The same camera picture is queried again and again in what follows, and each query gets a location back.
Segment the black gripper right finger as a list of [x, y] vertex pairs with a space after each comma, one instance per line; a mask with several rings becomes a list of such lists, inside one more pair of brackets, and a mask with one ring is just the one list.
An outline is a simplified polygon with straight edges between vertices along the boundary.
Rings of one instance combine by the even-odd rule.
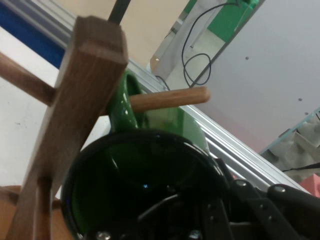
[[230, 227], [236, 240], [318, 240], [320, 199], [285, 184], [266, 192], [234, 180]]

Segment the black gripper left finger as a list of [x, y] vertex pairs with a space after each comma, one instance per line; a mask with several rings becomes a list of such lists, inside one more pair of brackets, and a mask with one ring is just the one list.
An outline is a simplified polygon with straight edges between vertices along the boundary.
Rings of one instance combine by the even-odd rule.
[[221, 198], [197, 188], [121, 184], [98, 192], [96, 240], [208, 240]]

